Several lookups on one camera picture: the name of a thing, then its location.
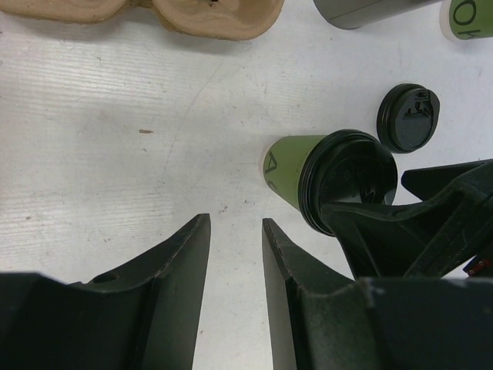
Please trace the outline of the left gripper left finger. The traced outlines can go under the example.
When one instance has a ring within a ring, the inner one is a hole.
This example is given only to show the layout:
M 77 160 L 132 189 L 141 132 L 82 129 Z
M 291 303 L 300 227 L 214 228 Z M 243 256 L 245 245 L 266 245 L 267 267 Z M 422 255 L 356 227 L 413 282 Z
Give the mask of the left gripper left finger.
M 3 369 L 190 369 L 211 222 L 173 236 L 88 283 L 1 276 Z

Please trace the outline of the brown pulp cup carrier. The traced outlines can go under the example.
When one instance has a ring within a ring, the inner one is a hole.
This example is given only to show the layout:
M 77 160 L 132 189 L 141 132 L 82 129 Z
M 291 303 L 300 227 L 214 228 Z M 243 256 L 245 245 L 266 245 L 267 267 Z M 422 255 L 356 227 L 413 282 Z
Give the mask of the brown pulp cup carrier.
M 153 10 L 168 30 L 198 37 L 244 41 L 265 33 L 278 19 L 283 1 L 2 0 L 1 11 L 33 19 L 100 23 L 126 8 Z

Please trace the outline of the black plastic cup lid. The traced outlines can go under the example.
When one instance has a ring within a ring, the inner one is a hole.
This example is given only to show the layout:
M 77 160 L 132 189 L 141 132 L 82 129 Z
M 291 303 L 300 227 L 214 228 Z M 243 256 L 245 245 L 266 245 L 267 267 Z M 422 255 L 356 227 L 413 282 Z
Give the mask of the black plastic cup lid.
M 322 207 L 333 202 L 391 205 L 397 192 L 397 164 L 373 136 L 338 130 L 309 153 L 300 173 L 299 210 L 315 231 L 332 237 Z

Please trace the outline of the green paper coffee cup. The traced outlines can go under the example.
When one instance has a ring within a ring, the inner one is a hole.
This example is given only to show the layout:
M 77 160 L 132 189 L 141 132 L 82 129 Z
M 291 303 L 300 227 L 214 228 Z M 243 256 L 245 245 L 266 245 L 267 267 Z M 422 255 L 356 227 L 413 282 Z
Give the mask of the green paper coffee cup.
M 266 185 L 306 217 L 309 213 L 325 135 L 284 136 L 265 152 L 262 174 Z

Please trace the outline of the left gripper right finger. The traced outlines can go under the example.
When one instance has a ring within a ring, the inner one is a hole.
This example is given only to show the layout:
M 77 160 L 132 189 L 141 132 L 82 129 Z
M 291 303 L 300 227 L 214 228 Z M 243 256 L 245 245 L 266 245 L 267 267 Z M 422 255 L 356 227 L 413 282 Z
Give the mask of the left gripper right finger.
M 276 369 L 490 369 L 489 278 L 351 280 L 262 223 Z

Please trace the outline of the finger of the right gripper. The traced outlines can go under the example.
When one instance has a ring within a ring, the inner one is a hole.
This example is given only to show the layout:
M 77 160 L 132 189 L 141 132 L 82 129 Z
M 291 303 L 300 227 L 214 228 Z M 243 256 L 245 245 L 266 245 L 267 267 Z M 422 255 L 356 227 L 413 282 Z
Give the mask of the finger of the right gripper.
M 401 184 L 418 203 L 323 206 L 353 276 L 441 278 L 463 265 L 490 277 L 492 161 L 408 170 Z

